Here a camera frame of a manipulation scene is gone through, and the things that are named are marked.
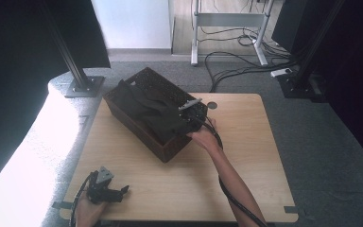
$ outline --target table top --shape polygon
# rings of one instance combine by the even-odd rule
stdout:
[[[259,95],[191,94],[215,102],[208,116],[216,119],[226,155],[256,198],[267,222],[294,222],[298,214],[279,151]],[[164,164],[101,101],[75,174],[64,198],[72,202],[90,172],[106,167],[110,189],[129,185],[120,203],[111,203],[102,219],[235,221],[216,169],[206,151],[189,143]],[[60,210],[63,218],[70,211]]]

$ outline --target person's right hand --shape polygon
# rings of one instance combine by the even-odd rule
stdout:
[[[216,121],[214,119],[210,119],[210,121],[211,123],[209,125],[212,124],[216,130]],[[187,136],[190,136],[193,141],[207,151],[217,150],[219,148],[216,138],[205,126],[202,126],[199,131],[188,133]]]

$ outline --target forearm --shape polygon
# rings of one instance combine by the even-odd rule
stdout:
[[[229,162],[221,147],[207,148],[211,156],[218,175],[228,191],[235,197],[241,204],[248,208],[254,215],[256,215],[262,222],[265,223],[261,210],[255,201],[249,188],[238,175],[232,164]],[[234,204],[230,203],[233,213],[239,223],[239,226],[258,226],[255,222],[240,211]]]

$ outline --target gray carpet floor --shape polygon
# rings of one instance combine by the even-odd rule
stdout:
[[[213,72],[245,66],[241,62],[216,61]],[[188,61],[116,61],[112,69],[86,69],[88,76],[104,76],[95,98],[72,98],[83,130],[60,167],[53,201],[64,197],[82,152],[103,94],[120,79],[127,79],[150,67],[186,92],[207,93],[211,80],[205,67],[192,67]],[[71,75],[64,74],[51,84],[65,94]],[[269,73],[247,74],[223,80],[218,93],[259,94],[264,102],[299,220],[276,226],[363,226],[363,149],[327,103],[307,99],[286,99],[277,79]],[[66,226],[59,211],[48,209],[42,226]],[[132,223],[120,226],[215,226],[214,223]]]

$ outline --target black fabric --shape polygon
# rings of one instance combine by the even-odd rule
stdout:
[[[174,136],[196,131],[201,126],[183,117],[194,108],[181,113],[178,106],[155,90],[142,90],[124,80],[120,80],[113,102],[131,118],[145,122],[163,143]]]
[[[110,67],[89,0],[47,1],[79,67]],[[0,0],[0,171],[47,97],[47,83],[68,72],[38,1]]]

